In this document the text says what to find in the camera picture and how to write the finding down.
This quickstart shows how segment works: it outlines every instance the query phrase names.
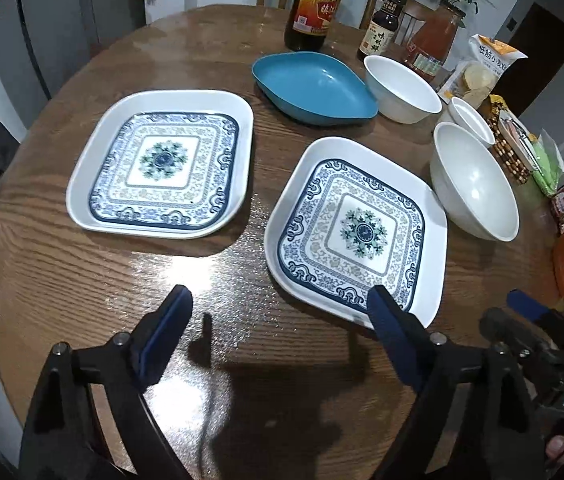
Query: blue gripper pad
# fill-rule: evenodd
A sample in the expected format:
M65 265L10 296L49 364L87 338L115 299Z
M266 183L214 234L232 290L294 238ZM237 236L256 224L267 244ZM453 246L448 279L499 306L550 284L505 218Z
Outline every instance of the blue gripper pad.
M537 322L544 314L550 313L549 309L542 303L538 303L536 300L517 289L511 290L511 292L507 294L507 305L532 323Z
M405 314L383 286L374 286L366 297L366 311L399 380L419 393L427 377L417 363L417 347L405 330L426 330L412 314Z
M130 357L140 385L157 384L193 314L193 296L175 285L155 312L146 314L132 331Z

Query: square plate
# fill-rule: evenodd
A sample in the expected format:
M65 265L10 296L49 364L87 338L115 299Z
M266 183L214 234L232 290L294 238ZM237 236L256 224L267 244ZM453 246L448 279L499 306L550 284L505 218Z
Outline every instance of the square plate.
M66 193L71 217L86 229L126 234L195 238L216 231L246 193L252 121L248 103L228 92L123 99L80 156Z
M372 328L366 296L384 285L428 326L440 306L446 216L416 176L328 137L295 168L268 222L265 253L283 288L314 306Z

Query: screw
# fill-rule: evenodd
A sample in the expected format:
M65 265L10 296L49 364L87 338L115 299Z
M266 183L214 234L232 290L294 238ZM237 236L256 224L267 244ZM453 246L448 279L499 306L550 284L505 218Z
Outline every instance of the screw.
M124 346L129 339L130 334L128 332L118 332L113 336L113 344L117 346Z
M52 346L52 352L55 355L62 355L66 350L68 350L68 345L65 342L55 343Z
M504 355L505 353L508 352L508 346L502 341L495 343L495 345L493 345L493 348L500 355Z
M428 338L436 346L442 346L448 341L448 338L441 332L433 332Z

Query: wood grain surface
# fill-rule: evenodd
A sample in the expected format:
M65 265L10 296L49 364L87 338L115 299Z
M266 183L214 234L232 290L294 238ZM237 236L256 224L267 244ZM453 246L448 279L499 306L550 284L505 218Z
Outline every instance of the wood grain surface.
M369 332L272 281L264 228L319 137L354 139L430 182L436 117L315 128L282 115L255 86L251 64L284 50L286 17L209 6L164 18L99 54L44 108L0 183L0 374L20 420L53 343L102 344L182 283L195 298L193 317L146 398L195 478L367 479L380 462L414 396ZM323 52L363 76L355 58L363 34L335 23ZM131 93L185 88L235 92L253 108L249 190L238 215L199 240L80 229L66 212L66 184L97 120ZM486 345L478 320L504 306L509 290L558 299L548 202L533 182L514 190L520 234L509 244L449 222L443 300L429 330ZM102 396L97 402L116 461L130 466Z

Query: blue bowl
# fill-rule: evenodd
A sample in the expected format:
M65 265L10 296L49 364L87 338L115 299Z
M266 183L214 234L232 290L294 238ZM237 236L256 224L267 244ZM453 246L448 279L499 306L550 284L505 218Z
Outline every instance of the blue bowl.
M286 52L258 59L257 84L273 104L302 123L360 123L377 115L377 102L344 63L318 52Z

